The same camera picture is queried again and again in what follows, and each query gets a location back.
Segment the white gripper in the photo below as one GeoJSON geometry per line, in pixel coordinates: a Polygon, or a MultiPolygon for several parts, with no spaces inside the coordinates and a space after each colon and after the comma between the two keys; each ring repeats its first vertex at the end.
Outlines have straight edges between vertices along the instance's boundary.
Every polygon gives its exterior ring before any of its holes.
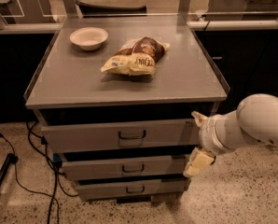
{"type": "Polygon", "coordinates": [[[215,161],[215,156],[228,152],[216,134],[215,125],[218,115],[206,117],[197,111],[193,111],[191,115],[199,127],[200,144],[206,151],[198,147],[193,149],[183,172],[183,175],[188,178],[199,174],[210,166],[215,161]]]}

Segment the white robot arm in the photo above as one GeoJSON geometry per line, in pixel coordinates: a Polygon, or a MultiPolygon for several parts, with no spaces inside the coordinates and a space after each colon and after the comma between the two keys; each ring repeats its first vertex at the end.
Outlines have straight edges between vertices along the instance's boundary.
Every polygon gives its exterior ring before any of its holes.
{"type": "Polygon", "coordinates": [[[199,127],[200,146],[189,156],[183,175],[193,177],[210,166],[215,157],[237,148],[259,145],[278,147],[278,97],[253,94],[235,111],[206,117],[193,111],[199,127]]]}

